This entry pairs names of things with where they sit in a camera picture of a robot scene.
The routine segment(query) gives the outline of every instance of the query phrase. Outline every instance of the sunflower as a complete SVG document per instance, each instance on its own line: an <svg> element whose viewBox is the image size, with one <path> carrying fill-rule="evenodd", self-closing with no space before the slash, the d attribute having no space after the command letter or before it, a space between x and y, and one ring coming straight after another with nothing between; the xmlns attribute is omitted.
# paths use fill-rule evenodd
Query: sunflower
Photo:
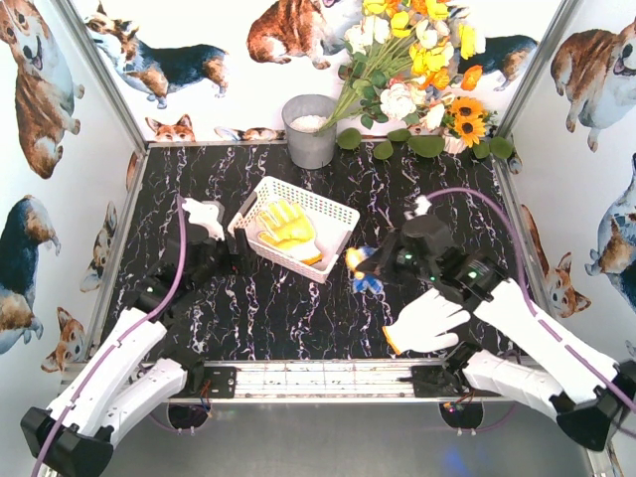
<svg viewBox="0 0 636 477"><path fill-rule="evenodd" d="M480 117L455 116L455 132L464 140L468 147L479 144L479 139L486 135L486 125Z"/></svg>
<svg viewBox="0 0 636 477"><path fill-rule="evenodd" d="M477 99L462 96L453 101L450 106L450 113L462 118L477 117L484 113L484 105Z"/></svg>

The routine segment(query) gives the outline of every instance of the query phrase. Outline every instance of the white glove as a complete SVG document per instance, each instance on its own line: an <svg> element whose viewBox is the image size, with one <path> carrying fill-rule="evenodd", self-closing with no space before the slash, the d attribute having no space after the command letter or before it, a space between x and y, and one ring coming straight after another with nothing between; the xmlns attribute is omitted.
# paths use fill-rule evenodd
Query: white glove
<svg viewBox="0 0 636 477"><path fill-rule="evenodd" d="M383 331L399 355L408 350L430 353L459 343L455 333L446 332L468 320L470 313L446 300L437 290L430 289L406 305L397 321L383 327Z"/></svg>

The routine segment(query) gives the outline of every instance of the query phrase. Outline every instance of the flower bouquet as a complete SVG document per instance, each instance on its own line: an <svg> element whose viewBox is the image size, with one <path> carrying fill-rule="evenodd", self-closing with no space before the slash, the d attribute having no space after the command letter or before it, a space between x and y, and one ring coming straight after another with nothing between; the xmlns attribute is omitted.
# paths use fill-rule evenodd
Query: flower bouquet
<svg viewBox="0 0 636 477"><path fill-rule="evenodd" d="M424 157L466 147L478 159L490 152L506 159L512 154L503 138L490 144L483 140L494 113L477 99L450 92L451 87L476 87L483 68L474 65L459 74L459 60L484 53L486 40L469 23L466 8L450 7L447 1L364 0L362 22L345 34L351 61L338 70L344 84L323 129L358 115L369 129L374 123L405 122L408 128L389 133L389 140L378 144L374 154L379 159L391 157L392 141L406 141ZM431 134L412 135L413 129ZM341 133L338 143L353 149L361 139L352 128Z"/></svg>

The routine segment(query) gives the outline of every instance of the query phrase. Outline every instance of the table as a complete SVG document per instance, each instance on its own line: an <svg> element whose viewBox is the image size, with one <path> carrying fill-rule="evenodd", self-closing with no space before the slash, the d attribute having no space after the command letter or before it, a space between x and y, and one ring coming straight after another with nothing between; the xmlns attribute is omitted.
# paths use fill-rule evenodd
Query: table
<svg viewBox="0 0 636 477"><path fill-rule="evenodd" d="M422 159L397 147L390 160L378 161L373 147L373 142L365 142L357 151L339 150L333 162L318 171L294 166L284 143L151 148L101 339L160 256L165 233L177 233L176 194L220 201L227 226L261 177L273 176L358 210L361 218L348 246L377 246L390 228L401 226L403 212L418 195L441 188L477 189L503 205L492 166L473 161L467 153ZM516 276L511 240L478 199L440 198L431 212L450 225L453 238L466 250L488 251ZM414 280L386 285L382 295L363 295L353 294L350 283L342 258L324 285L259 259L253 276L215 278L198 290L185 318L189 331L169 333L166 339L208 361L394 358L382 327L393 323L403 307L425 291L425 284ZM457 333L495 354L513 346L474 318Z"/></svg>

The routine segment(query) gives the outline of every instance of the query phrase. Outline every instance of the basket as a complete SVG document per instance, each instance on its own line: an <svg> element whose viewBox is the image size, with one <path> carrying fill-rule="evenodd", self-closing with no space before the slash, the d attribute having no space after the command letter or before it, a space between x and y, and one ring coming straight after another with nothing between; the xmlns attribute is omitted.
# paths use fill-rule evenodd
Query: basket
<svg viewBox="0 0 636 477"><path fill-rule="evenodd" d="M261 227L256 221L258 213L269 203L280 199L299 204L313 224L316 231L316 245L323 254L322 260L318 263L312 266L306 265L267 246L258 239L258 233L261 232ZM256 254L318 283L324 283L359 219L360 213L350 207L265 176L233 217L228 231L234 236L236 228L245 229L249 246Z"/></svg>

